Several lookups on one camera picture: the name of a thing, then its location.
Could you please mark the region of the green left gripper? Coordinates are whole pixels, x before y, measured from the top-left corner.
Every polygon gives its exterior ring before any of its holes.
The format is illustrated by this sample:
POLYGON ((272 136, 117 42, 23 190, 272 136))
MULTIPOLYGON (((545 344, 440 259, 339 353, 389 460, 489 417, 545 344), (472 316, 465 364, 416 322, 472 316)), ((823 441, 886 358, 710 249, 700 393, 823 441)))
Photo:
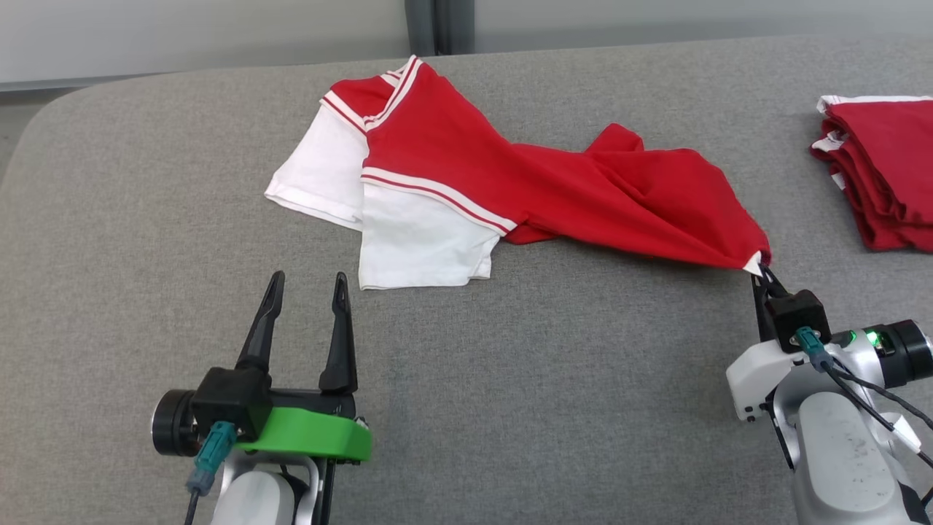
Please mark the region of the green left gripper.
MULTIPOLYGON (((270 278, 266 292, 238 356, 235 369, 254 368, 269 373, 274 325, 282 311, 283 271, 270 278)), ((367 462, 372 435, 359 418, 354 392, 359 388, 352 305, 346 273, 335 279, 331 309, 334 323, 329 356, 318 379, 318 389, 274 389, 273 409, 259 439, 240 437, 233 445, 247 454, 273 453, 333 459, 337 463, 367 462)), ((169 391, 154 409, 151 438, 163 456, 195 456, 206 439, 190 407, 193 391, 169 391)))

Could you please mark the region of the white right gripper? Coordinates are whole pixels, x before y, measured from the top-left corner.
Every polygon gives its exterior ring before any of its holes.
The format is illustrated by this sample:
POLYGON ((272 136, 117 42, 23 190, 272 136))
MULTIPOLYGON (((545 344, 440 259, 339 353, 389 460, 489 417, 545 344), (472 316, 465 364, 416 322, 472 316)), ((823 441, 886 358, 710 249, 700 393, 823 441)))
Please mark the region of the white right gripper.
MULTIPOLYGON (((789 414, 813 393, 841 393, 825 372, 810 365, 805 353, 783 352, 779 343, 771 340, 765 302, 770 297, 787 297, 789 292, 769 266, 761 265, 761 276, 751 276, 751 288, 757 333, 763 343, 751 346, 727 367, 727 384, 738 418, 753 421, 766 410, 789 414)), ((913 320, 837 332, 825 349, 844 373, 884 389, 931 376, 931 338, 913 320)))

